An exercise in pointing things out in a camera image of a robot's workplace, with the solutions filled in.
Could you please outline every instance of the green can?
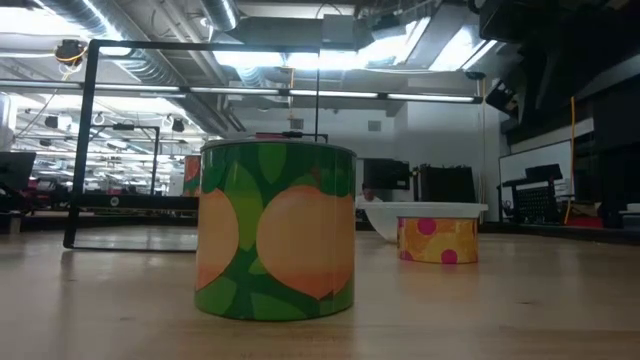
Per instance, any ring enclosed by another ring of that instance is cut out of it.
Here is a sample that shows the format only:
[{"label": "green can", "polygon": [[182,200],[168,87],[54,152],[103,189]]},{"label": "green can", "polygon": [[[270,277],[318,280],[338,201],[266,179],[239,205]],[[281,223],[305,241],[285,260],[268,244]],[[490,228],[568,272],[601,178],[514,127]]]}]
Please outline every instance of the green can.
[{"label": "green can", "polygon": [[311,319],[353,304],[355,154],[285,140],[202,148],[198,309]]}]

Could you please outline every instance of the metal rim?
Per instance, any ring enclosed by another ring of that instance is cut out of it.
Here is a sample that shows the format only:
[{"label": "metal rim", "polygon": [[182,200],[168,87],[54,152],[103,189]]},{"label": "metal rim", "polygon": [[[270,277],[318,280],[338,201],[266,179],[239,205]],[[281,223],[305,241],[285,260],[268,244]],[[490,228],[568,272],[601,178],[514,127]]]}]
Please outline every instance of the metal rim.
[{"label": "metal rim", "polygon": [[214,147],[220,146],[230,146],[230,145],[242,145],[242,144],[264,144],[264,143],[277,143],[277,144],[292,144],[292,145],[306,145],[306,146],[322,146],[328,147],[335,150],[340,150],[344,152],[350,153],[352,156],[356,156],[356,153],[353,150],[347,149],[342,146],[332,145],[332,144],[323,144],[316,142],[303,142],[296,140],[286,140],[286,139],[240,139],[240,140],[209,140],[207,141],[201,148],[200,153],[204,153],[206,150],[209,150]]}]

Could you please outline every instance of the white bowl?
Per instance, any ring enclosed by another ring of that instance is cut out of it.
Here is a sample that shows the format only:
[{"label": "white bowl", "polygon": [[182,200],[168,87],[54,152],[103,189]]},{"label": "white bowl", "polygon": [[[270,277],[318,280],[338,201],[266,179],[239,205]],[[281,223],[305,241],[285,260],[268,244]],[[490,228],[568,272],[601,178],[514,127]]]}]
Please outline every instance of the white bowl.
[{"label": "white bowl", "polygon": [[486,204],[435,202],[368,202],[361,204],[369,222],[385,240],[395,242],[398,217],[477,219]]}]

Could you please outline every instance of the whiteboard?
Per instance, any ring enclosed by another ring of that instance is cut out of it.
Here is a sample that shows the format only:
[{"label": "whiteboard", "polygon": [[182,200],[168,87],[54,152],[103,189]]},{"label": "whiteboard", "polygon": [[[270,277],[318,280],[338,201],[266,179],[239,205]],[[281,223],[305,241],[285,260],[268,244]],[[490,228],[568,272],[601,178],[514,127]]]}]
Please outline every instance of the whiteboard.
[{"label": "whiteboard", "polygon": [[[571,177],[571,141],[563,141],[533,150],[500,158],[500,192],[502,202],[513,204],[511,188],[502,188],[502,183],[509,180],[526,178],[525,170],[534,166],[558,164],[562,180],[554,182],[556,195],[569,194],[569,178]],[[535,183],[518,186],[518,189],[545,186],[546,183]]]}]

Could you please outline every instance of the computer monitor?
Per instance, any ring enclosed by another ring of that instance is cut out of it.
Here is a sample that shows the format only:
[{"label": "computer monitor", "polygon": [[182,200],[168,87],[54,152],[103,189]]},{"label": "computer monitor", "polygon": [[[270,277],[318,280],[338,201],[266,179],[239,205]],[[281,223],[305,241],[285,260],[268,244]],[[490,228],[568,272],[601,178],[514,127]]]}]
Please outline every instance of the computer monitor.
[{"label": "computer monitor", "polygon": [[0,184],[14,191],[26,189],[35,160],[34,152],[0,152]]}]

